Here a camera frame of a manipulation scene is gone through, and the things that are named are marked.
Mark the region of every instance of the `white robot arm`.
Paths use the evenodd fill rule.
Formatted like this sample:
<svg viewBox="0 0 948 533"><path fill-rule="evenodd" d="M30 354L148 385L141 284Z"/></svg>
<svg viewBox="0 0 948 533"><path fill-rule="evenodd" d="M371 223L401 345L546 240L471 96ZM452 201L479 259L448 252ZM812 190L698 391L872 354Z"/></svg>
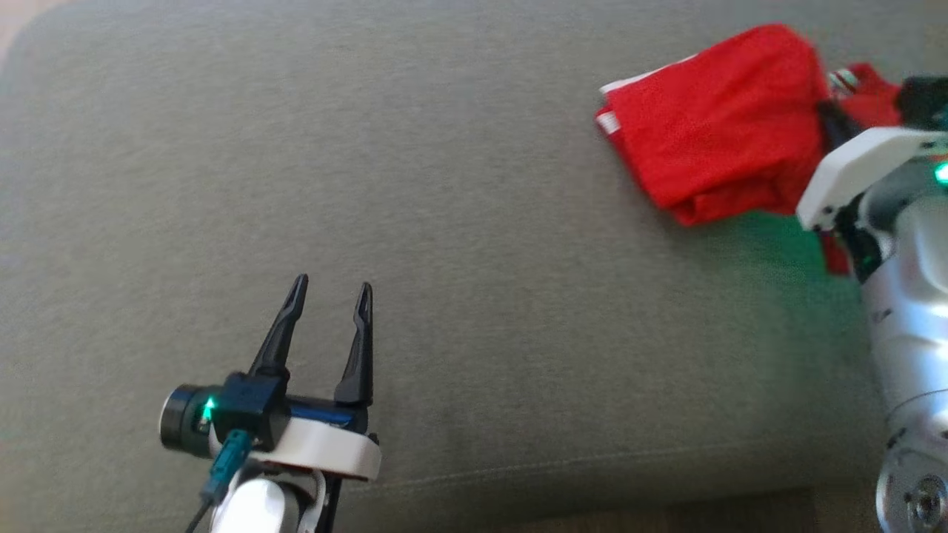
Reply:
<svg viewBox="0 0 948 533"><path fill-rule="evenodd" d="M212 455L221 447L216 438L210 439ZM373 481L381 462L381 450L372 438L294 416L276 449L248 456L228 496L213 510L210 532L328 532L335 518L330 513L336 510L331 499L338 497L338 483L329 483L336 478Z"/></svg>
<svg viewBox="0 0 948 533"><path fill-rule="evenodd" d="M798 207L862 287L890 438L886 533L948 532L948 133L873 128L831 152Z"/></svg>

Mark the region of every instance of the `red towel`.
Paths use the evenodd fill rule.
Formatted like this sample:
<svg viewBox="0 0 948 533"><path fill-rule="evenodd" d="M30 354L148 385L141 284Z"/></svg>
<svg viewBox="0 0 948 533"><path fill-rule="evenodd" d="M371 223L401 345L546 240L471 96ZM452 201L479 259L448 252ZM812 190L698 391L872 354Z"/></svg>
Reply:
<svg viewBox="0 0 948 533"><path fill-rule="evenodd" d="M857 63L832 72L829 83L840 107L863 127L902 125L895 103L902 88L884 80L871 64Z"/></svg>
<svg viewBox="0 0 948 533"><path fill-rule="evenodd" d="M597 120L642 188L685 225L790 214L824 155L830 97L813 47L781 25L603 88Z"/></svg>

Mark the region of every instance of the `gray fabric surface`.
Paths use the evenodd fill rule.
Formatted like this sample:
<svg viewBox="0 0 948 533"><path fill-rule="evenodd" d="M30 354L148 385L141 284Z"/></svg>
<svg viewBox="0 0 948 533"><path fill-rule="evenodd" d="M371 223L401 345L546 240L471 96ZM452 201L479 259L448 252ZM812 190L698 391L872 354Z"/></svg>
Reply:
<svg viewBox="0 0 948 533"><path fill-rule="evenodd" d="M773 20L828 65L946 66L922 2L93 0L42 17L0 76L5 525L182 530L209 463L160 447L158 408L246 367L301 271L300 394L332 392L375 286L385 460L348 487L339 531L874 475L854 287L792 220L678 228L593 123L600 84Z"/></svg>

